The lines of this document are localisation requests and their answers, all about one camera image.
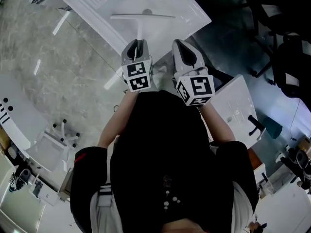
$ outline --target white table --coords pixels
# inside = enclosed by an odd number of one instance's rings
[[[235,139],[243,142],[247,149],[257,143],[260,131],[249,136],[255,126],[248,120],[257,119],[254,104],[242,75],[238,75],[215,93],[210,100],[218,114],[231,128]]]
[[[211,19],[195,0],[64,0],[109,45],[121,55],[138,37],[133,19],[111,19],[113,14],[136,14],[142,20],[142,38],[148,43],[153,62],[172,50],[175,39],[185,40]],[[152,15],[173,16],[174,20]]]

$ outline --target chair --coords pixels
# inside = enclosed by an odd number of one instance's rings
[[[25,151],[27,155],[29,155],[27,156],[28,158],[32,158],[49,172],[53,172],[57,168],[59,162],[63,161],[67,163],[69,150],[76,148],[76,144],[72,142],[78,139],[80,134],[77,133],[76,136],[73,137],[65,134],[66,122],[65,119],[62,121],[61,131],[57,131],[57,125],[53,124],[52,131],[56,136],[49,132],[43,132],[37,140],[37,143]]]
[[[276,42],[276,34],[278,35],[287,35],[293,32],[293,25],[292,20],[288,18],[284,14],[275,15],[272,17],[268,17],[267,13],[265,12],[262,3],[267,5],[277,5],[277,0],[246,0],[246,4],[242,4],[240,7],[247,7],[249,6],[252,10],[253,14],[253,21],[254,21],[254,29],[249,32],[250,38],[252,41],[255,41],[265,52],[272,56],[273,52],[277,49],[277,42]],[[273,36],[273,51],[269,50],[265,45],[259,42],[256,39],[256,36],[259,34],[259,25],[260,22],[263,26],[268,27],[271,31],[269,35]],[[251,75],[253,77],[260,77],[266,70],[268,70],[272,65],[270,61],[260,73],[257,73],[254,70],[251,70]]]
[[[311,56],[303,53],[302,40],[300,36],[285,36],[284,43],[271,55],[271,66],[265,67],[256,77],[260,77],[272,67],[274,80],[268,80],[269,84],[277,84],[289,98],[301,99],[311,111],[308,93]]]

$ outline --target red trim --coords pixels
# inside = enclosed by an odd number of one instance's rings
[[[78,161],[81,161],[86,156],[86,153],[81,154],[77,159],[75,159],[74,163],[76,164]]]

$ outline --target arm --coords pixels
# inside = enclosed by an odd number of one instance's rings
[[[123,132],[133,111],[138,94],[139,92],[126,92],[117,111],[106,124],[97,145],[98,147],[107,149],[116,136]]]
[[[215,142],[222,144],[235,141],[232,130],[210,102],[199,108],[199,110]]]

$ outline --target black chair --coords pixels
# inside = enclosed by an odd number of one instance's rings
[[[311,56],[303,53],[302,40],[300,36],[284,36],[284,43],[270,58],[274,80],[268,82],[272,85],[277,84],[287,97],[300,98],[311,111]],[[264,68],[259,74],[262,75],[269,68]],[[296,84],[290,82],[293,79],[296,80]]]
[[[278,35],[287,35],[293,31],[293,25],[290,18],[288,18],[284,14],[275,15],[272,17],[268,17],[267,13],[263,8],[263,4],[268,5],[277,5],[277,0],[246,0],[245,4],[242,4],[240,7],[250,7],[253,14],[253,21],[254,21],[254,29],[249,31],[249,36],[252,41],[257,42],[257,44],[269,55],[272,57],[273,52],[277,49],[277,42],[276,42],[276,34]],[[268,27],[271,31],[269,35],[273,36],[273,46],[272,51],[268,49],[267,46],[263,45],[260,41],[257,40],[256,36],[259,34],[259,24],[260,22],[262,25]],[[258,78],[260,77],[266,70],[268,70],[272,65],[270,61],[260,73],[252,70],[251,75]]]

